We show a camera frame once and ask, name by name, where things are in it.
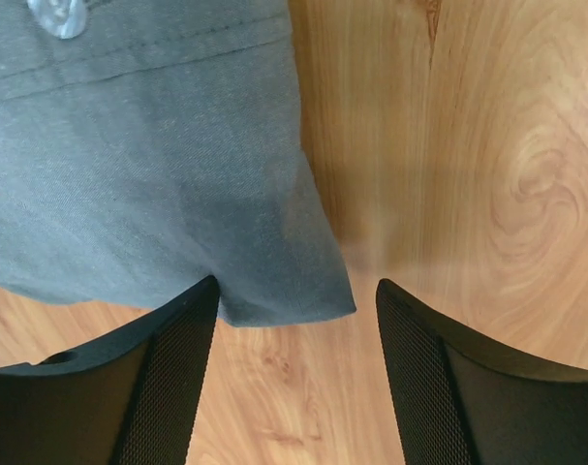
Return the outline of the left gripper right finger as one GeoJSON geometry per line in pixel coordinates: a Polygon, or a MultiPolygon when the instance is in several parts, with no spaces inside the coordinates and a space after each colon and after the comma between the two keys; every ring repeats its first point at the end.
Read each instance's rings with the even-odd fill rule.
{"type": "Polygon", "coordinates": [[[533,356],[388,279],[376,307],[408,464],[588,464],[588,370],[533,356]]]}

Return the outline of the grey shirt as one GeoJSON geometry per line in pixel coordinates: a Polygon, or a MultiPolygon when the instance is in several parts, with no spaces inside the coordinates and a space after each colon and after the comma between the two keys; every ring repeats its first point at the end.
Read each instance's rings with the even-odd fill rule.
{"type": "Polygon", "coordinates": [[[0,288],[232,326],[356,310],[301,147],[284,1],[0,1],[0,288]]]}

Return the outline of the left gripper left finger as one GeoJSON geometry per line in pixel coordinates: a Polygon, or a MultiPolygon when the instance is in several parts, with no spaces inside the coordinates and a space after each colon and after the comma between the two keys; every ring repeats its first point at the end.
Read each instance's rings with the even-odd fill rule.
{"type": "Polygon", "coordinates": [[[0,368],[0,464],[183,464],[217,319],[212,276],[38,364],[0,368]]]}

